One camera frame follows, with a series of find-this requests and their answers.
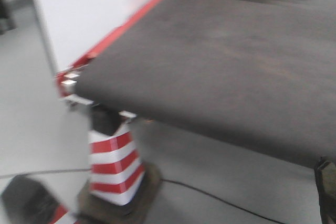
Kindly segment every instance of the white panel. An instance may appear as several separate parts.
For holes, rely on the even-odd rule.
[[[56,71],[65,70],[148,0],[35,0]]]

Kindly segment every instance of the black object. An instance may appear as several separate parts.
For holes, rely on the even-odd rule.
[[[336,224],[336,166],[324,157],[314,171],[322,223]]]
[[[76,94],[313,168],[336,162],[335,0],[163,0]]]
[[[112,136],[121,125],[121,116],[117,110],[104,105],[94,105],[91,108],[92,129],[102,134]]]
[[[47,224],[59,206],[40,182],[24,175],[14,177],[1,197],[12,224]]]

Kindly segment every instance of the gray floor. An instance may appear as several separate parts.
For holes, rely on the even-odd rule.
[[[58,100],[31,3],[0,36],[0,176],[88,168],[87,108]],[[313,171],[158,122],[131,124],[142,157],[163,176],[288,224],[321,223]],[[87,172],[36,175],[72,211]],[[9,178],[0,179],[2,191]],[[9,223],[0,207],[0,223]],[[190,189],[163,184],[146,223],[271,223]]]

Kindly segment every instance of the red metal frame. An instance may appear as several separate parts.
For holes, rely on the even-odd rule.
[[[161,0],[150,0],[146,5],[144,5],[140,10],[138,10],[125,24],[116,28],[111,33],[109,33],[103,40],[91,48],[86,54],[76,60],[70,65],[70,70],[65,72],[60,72],[56,75],[56,83],[62,97],[68,96],[65,90],[61,86],[61,82],[64,80],[64,75],[69,71],[86,65],[93,58],[97,57],[102,53],[107,47],[109,47],[114,41],[116,41],[120,36],[122,36],[129,28],[131,28],[135,23],[137,23],[143,16],[145,16],[155,5],[157,5]]]

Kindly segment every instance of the dark gray table top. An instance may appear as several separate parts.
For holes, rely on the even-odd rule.
[[[164,0],[76,93],[300,165],[336,161],[335,11],[336,0]]]

